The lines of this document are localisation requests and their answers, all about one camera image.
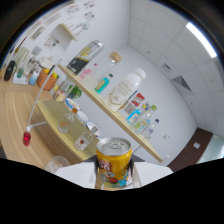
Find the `ceiling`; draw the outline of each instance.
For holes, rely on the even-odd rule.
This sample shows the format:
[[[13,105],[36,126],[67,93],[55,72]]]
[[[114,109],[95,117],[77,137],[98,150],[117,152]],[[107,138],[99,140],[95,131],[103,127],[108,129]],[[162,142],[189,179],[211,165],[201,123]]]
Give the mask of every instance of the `ceiling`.
[[[224,138],[223,68],[186,28],[189,21],[148,0],[131,0],[130,19],[129,46],[176,87],[199,128]],[[191,91],[172,81],[179,76]]]

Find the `blue bottle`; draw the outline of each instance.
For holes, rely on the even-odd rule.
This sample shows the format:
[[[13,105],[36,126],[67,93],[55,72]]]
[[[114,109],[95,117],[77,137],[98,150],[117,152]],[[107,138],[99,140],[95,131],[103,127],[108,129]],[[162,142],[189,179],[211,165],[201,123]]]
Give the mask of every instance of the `blue bottle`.
[[[33,74],[30,77],[29,84],[34,85],[36,83],[38,77],[39,77],[39,72],[34,71]]]
[[[142,111],[147,111],[149,109],[149,102],[146,102],[145,108],[143,110],[135,109],[126,119],[129,124],[132,124],[142,113]]]
[[[109,84],[110,79],[109,77],[104,77],[101,82],[97,85],[97,87],[94,89],[97,93],[101,93]]]
[[[141,113],[141,111],[139,109],[135,109],[126,119],[126,121],[131,124],[135,119],[137,119],[137,117],[139,116],[139,114]]]

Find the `box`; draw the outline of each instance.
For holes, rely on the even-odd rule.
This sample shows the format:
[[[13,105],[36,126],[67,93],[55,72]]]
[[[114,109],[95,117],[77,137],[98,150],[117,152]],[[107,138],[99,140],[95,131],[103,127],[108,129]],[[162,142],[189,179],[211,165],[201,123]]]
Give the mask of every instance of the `box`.
[[[46,73],[45,69],[42,69],[42,71],[40,72],[40,75],[37,79],[37,85],[41,88],[42,85],[44,84],[44,81],[46,80],[46,78],[48,77],[48,73]],[[53,76],[51,76],[46,85],[44,86],[45,90],[50,90],[53,85],[55,84],[55,82],[57,81],[56,78],[54,78]]]

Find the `wooden shelf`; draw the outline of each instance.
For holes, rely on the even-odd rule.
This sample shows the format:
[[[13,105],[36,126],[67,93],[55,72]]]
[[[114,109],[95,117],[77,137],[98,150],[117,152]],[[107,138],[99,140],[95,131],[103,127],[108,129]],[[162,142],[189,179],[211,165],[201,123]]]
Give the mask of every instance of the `wooden shelf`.
[[[116,122],[127,134],[129,134],[139,145],[141,145],[147,152],[149,152],[159,162],[162,161],[159,154],[150,144],[150,142],[144,139],[141,135],[136,135],[130,128],[126,120],[118,112],[113,112],[104,105],[101,98],[94,91],[87,89],[80,81],[79,76],[74,74],[68,68],[59,65],[58,66],[70,79],[73,81],[82,91],[97,105],[99,106],[114,122]]]
[[[58,122],[66,113],[70,112],[64,105],[64,102],[38,100],[37,106],[39,107],[41,113],[45,117],[48,125],[51,127],[54,133],[59,137],[64,145],[71,150],[71,152],[75,153],[75,155],[81,159],[81,161],[87,160],[90,157],[96,155],[96,145],[99,142],[99,139],[95,136],[93,137],[93,141],[83,151],[79,151],[74,147],[74,141],[82,133],[88,131],[88,129],[84,127],[84,125],[82,125],[78,119],[75,118],[75,122],[71,125],[66,134],[58,131]]]
[[[71,39],[78,41],[65,24],[59,24],[58,26],[61,27],[70,36]]]

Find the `yellow can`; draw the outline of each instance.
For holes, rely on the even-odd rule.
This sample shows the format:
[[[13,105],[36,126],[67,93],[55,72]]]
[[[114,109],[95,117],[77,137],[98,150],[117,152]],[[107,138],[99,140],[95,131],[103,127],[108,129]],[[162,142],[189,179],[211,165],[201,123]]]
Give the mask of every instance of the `yellow can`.
[[[102,183],[110,188],[123,187],[128,179],[131,143],[123,138],[104,138],[96,150]]]

